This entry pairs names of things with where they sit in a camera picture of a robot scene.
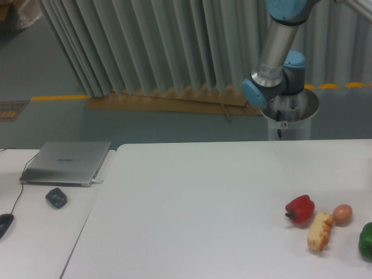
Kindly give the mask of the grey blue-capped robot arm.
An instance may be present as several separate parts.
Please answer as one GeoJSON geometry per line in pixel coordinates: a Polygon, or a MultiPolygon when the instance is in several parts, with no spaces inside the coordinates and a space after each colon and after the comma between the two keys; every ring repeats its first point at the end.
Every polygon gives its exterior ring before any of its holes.
{"type": "Polygon", "coordinates": [[[371,85],[371,1],[264,1],[269,16],[257,65],[242,82],[263,107],[305,83],[371,85]]]}

